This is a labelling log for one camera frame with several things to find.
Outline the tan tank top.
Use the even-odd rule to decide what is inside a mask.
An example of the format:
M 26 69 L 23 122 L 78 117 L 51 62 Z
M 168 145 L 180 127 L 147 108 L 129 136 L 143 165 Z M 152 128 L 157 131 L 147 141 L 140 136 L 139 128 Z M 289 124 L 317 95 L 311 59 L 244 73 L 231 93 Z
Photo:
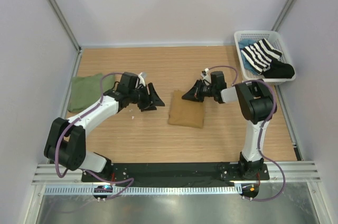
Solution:
M 203 128 L 203 103 L 184 100 L 182 99 L 183 94 L 184 93 L 180 90 L 173 91 L 168 124 L 192 128 Z

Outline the green tank top blue trim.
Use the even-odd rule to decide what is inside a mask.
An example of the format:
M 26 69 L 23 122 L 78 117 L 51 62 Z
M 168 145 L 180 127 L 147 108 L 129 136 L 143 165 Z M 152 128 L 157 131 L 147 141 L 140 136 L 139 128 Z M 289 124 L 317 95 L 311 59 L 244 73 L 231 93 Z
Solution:
M 72 78 L 68 112 L 82 112 L 100 99 L 100 81 L 103 76 L 102 73 L 98 73 L 87 77 Z

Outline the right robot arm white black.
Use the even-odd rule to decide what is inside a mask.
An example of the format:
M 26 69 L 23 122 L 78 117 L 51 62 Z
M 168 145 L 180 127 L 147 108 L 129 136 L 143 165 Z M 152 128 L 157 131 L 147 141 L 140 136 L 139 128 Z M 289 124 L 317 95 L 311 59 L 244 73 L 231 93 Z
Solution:
M 238 83 L 228 87 L 223 72 L 202 72 L 202 79 L 182 96 L 183 100 L 204 102 L 212 97 L 220 104 L 237 101 L 241 113 L 247 121 L 245 143 L 238 161 L 241 178 L 256 178 L 262 170 L 264 157 L 262 145 L 269 121 L 277 110 L 272 88 L 263 79 Z

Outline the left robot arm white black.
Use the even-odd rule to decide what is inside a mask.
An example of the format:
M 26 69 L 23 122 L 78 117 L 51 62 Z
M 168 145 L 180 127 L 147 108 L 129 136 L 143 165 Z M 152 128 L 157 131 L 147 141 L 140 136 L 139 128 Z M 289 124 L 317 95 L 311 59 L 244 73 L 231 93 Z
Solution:
M 136 104 L 140 111 L 156 110 L 165 105 L 153 84 L 145 82 L 143 73 L 121 73 L 120 80 L 112 88 L 100 88 L 100 97 L 94 104 L 68 119 L 58 117 L 52 122 L 44 156 L 57 167 L 91 171 L 99 181 L 108 181 L 112 175 L 111 161 L 88 151 L 86 138 L 102 122 L 130 104 Z

